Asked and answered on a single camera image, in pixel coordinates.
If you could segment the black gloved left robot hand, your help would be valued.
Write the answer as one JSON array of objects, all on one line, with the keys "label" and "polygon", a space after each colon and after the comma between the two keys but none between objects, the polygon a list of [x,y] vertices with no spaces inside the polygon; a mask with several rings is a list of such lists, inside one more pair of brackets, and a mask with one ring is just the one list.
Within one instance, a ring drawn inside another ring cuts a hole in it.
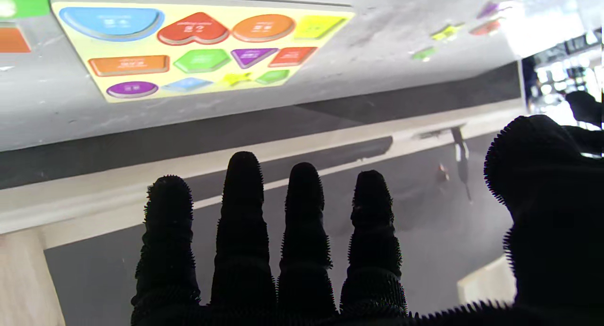
[{"label": "black gloved left robot hand", "polygon": [[591,94],[586,91],[574,91],[568,93],[565,100],[576,121],[602,129],[602,103],[597,102]]}]

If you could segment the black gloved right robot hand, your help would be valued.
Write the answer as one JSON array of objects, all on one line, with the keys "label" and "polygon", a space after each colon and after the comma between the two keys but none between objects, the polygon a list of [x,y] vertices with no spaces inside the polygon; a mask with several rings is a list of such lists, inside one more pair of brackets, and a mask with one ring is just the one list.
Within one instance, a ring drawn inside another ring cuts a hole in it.
[{"label": "black gloved right robot hand", "polygon": [[132,298],[133,326],[601,326],[603,324],[603,131],[519,116],[485,158],[490,192],[511,213],[504,250],[516,279],[511,304],[475,302],[411,314],[386,181],[359,173],[349,267],[339,308],[328,278],[323,188],[298,163],[285,198],[280,275],[269,266],[263,178],[255,155],[229,161],[218,219],[211,298],[196,280],[191,191],[180,177],[148,188],[145,232]]}]

